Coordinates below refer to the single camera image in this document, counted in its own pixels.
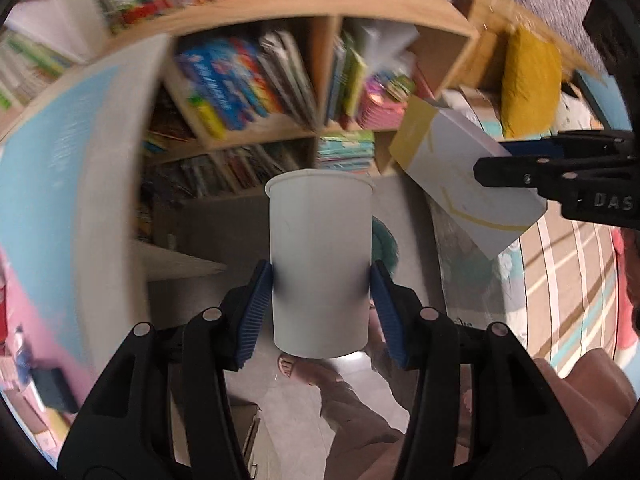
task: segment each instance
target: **white paper cup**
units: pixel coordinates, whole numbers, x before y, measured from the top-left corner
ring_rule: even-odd
[[[367,343],[372,182],[340,171],[272,178],[273,329],[289,354],[331,358]]]

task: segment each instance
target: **pants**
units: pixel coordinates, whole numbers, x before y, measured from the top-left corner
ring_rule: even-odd
[[[410,412],[418,371],[406,372],[397,368],[383,344],[377,348],[367,347],[365,351],[371,359],[371,367],[389,384],[396,402]],[[335,431],[326,458],[324,480],[356,480],[389,446],[404,436],[364,405],[346,382],[322,386],[320,394],[320,416]]]

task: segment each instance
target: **person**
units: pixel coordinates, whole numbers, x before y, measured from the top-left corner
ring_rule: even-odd
[[[640,258],[638,264],[637,283],[640,286]],[[389,384],[396,402],[410,412],[418,372],[401,370],[389,357],[374,308],[369,311],[369,341],[364,350],[371,359],[372,369]],[[587,462],[593,463],[635,406],[632,385],[603,349],[593,349],[583,355],[564,379],[544,359],[534,361],[574,427]],[[326,458],[324,480],[393,478],[404,442],[401,431],[390,427],[382,416],[362,403],[352,387],[335,371],[288,354],[280,355],[278,368],[292,380],[320,389],[320,416],[335,431]],[[468,368],[461,369],[461,385],[455,465],[466,462],[468,457],[472,409]]]

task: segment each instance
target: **yellow pillow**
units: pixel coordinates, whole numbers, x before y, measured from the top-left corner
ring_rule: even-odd
[[[519,26],[511,35],[502,77],[500,120],[505,139],[548,130],[560,101],[560,51]]]

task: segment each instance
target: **light blue panel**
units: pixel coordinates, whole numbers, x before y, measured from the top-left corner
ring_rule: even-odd
[[[80,363],[76,194],[95,117],[117,71],[106,69],[57,97],[9,138],[0,159],[0,246],[59,345]]]

